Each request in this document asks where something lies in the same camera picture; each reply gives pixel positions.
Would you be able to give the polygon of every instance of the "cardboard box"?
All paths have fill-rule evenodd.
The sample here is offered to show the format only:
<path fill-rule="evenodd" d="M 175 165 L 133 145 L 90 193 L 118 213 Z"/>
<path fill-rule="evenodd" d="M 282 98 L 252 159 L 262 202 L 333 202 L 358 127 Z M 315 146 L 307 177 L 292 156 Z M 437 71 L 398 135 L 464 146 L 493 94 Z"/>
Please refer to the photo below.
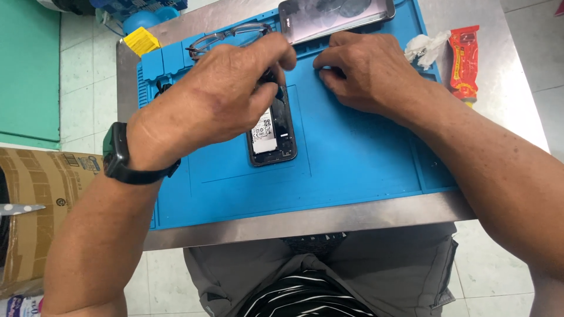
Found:
<path fill-rule="evenodd" d="M 0 285 L 0 299 L 4 299 L 41 290 L 51 241 L 86 186 L 101 172 L 103 159 L 91 154 L 0 148 L 0 168 L 10 204 L 45 206 L 10 219 Z"/>

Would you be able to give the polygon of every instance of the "black and white striped cloth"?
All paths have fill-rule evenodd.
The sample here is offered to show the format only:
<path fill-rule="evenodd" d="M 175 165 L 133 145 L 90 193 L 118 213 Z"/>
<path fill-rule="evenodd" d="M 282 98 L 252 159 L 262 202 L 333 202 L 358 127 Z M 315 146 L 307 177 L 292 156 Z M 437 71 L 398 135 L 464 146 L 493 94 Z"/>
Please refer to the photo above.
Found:
<path fill-rule="evenodd" d="M 370 309 L 324 272 L 307 270 L 282 278 L 241 308 L 237 317 L 368 317 Z"/>

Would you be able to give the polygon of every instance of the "phone battery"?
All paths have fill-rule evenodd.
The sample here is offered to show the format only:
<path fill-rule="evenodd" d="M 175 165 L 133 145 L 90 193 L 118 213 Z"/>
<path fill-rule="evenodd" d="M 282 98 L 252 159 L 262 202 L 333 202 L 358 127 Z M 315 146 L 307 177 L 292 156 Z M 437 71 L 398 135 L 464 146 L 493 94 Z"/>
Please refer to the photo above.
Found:
<path fill-rule="evenodd" d="M 253 137 L 253 152 L 260 154 L 277 149 L 276 135 L 272 126 L 270 107 L 258 120 L 257 125 L 251 130 Z"/>

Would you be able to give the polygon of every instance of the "stainless steel table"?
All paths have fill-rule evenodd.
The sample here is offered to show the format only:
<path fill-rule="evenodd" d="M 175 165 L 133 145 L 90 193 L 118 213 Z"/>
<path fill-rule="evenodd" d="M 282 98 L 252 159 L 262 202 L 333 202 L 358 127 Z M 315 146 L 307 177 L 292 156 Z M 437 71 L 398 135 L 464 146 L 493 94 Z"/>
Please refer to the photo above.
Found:
<path fill-rule="evenodd" d="M 168 45 L 209 32 L 278 6 L 280 0 L 221 0 L 150 29 Z M 547 141 L 504 13 L 498 0 L 420 0 L 430 36 L 442 30 L 479 24 L 478 103 L 474 109 L 548 151 Z M 445 52 L 437 63 L 443 81 L 450 78 Z M 117 44 L 118 119 L 137 110 L 136 65 L 139 58 Z M 319 208 L 232 221 L 151 231 L 145 250 L 180 248 L 274 237 L 413 226 L 474 219 L 460 191 Z"/>

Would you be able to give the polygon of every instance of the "blue silicone repair mat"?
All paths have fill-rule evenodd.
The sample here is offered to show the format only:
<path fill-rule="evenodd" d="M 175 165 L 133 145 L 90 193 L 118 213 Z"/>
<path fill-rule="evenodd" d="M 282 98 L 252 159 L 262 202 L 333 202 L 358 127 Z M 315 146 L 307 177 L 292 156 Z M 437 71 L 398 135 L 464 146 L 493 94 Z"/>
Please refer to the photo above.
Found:
<path fill-rule="evenodd" d="M 220 30 L 252 21 L 280 29 L 278 10 L 272 10 Z M 360 31 L 391 33 L 402 47 L 426 33 L 415 0 L 398 4 L 392 20 L 366 25 Z M 140 107 L 157 93 L 157 80 L 174 84 L 190 70 L 193 61 L 184 48 L 203 35 L 142 56 Z M 381 116 L 342 106 L 324 87 L 312 61 L 327 45 L 328 38 L 322 38 L 296 46 L 298 65 L 286 73 L 296 158 L 253 167 L 245 135 L 201 148 L 182 158 L 174 176 L 164 180 L 152 229 L 456 188 L 447 168 L 412 132 Z M 418 70 L 429 80 L 440 80 L 436 65 L 426 72 Z"/>

